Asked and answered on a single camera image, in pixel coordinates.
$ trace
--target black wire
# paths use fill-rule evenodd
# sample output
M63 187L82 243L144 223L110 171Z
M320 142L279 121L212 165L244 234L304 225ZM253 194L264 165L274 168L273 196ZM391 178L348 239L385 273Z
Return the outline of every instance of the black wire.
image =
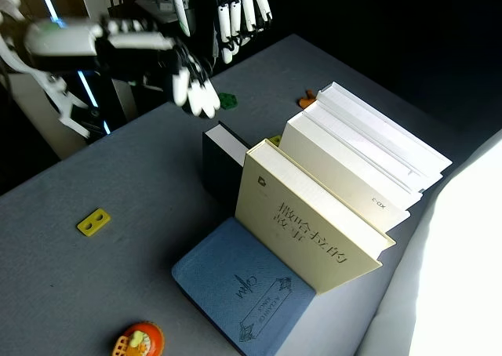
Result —
M5 86L7 89L7 104L9 106L13 103L13 84L10 81L9 72L7 71L7 66L3 59L0 58L0 71L2 72L3 77L5 78Z

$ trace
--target yellow rectangular piece with holes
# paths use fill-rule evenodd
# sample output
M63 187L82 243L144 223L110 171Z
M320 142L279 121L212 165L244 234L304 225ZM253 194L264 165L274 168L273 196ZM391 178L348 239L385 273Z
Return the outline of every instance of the yellow rectangular piece with holes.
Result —
M87 216L79 225L77 225L77 228L87 237L91 237L106 223L108 223L110 219L110 215L108 215L104 209L97 209Z

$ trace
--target robotic arm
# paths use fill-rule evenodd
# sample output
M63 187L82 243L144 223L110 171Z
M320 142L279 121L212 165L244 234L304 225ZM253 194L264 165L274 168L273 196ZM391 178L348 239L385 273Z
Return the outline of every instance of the robotic arm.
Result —
M84 137L88 128L72 115L88 109L67 91L56 73L92 70L134 85L173 92L177 106L190 104L191 112L213 118L220 100L204 67L184 44L157 31L147 31L136 20L43 20L26 23L20 0L0 0L4 16L24 27L21 40L0 32L0 57L14 70L31 74L60 113L60 121Z
M259 8L258 17L255 2ZM189 25L185 10L189 0L173 0L180 27L186 36L191 36L193 26ZM216 35L221 56L229 64L239 47L245 45L258 32L269 27L272 13L268 0L214 0L217 9Z

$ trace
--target white book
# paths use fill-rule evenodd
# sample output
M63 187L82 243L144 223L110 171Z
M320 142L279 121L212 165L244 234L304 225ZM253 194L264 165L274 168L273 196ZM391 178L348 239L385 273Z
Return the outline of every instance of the white book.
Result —
M395 244L268 140L246 154L235 218L317 293L380 267Z
M288 121L279 147L380 231L407 219L406 210L422 197L400 186L303 113Z
M329 107L344 123L425 176L434 178L452 164L434 148L341 85L333 83L324 88L319 92L318 100Z
M411 165L399 161L374 144L369 138L341 121L332 110L319 100L305 110L305 115L341 143L344 143L361 157L367 159L368 162L386 171L413 191L427 190L442 178L439 173L434 177L425 176Z

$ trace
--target table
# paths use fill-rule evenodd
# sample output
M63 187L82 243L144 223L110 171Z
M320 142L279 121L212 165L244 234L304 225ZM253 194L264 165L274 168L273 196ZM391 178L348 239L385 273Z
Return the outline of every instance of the table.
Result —
M447 156L453 151L444 125L295 35L214 78L239 100L218 119L257 143L282 132L305 89L333 80ZM161 326L166 354L237 354L170 274L230 215L201 184L202 132L218 119L167 104L0 198L2 354L107 355L143 320ZM398 244L382 255L385 266L316 298L280 354L355 352L424 203L391 232ZM111 222L86 238L75 225L98 207Z

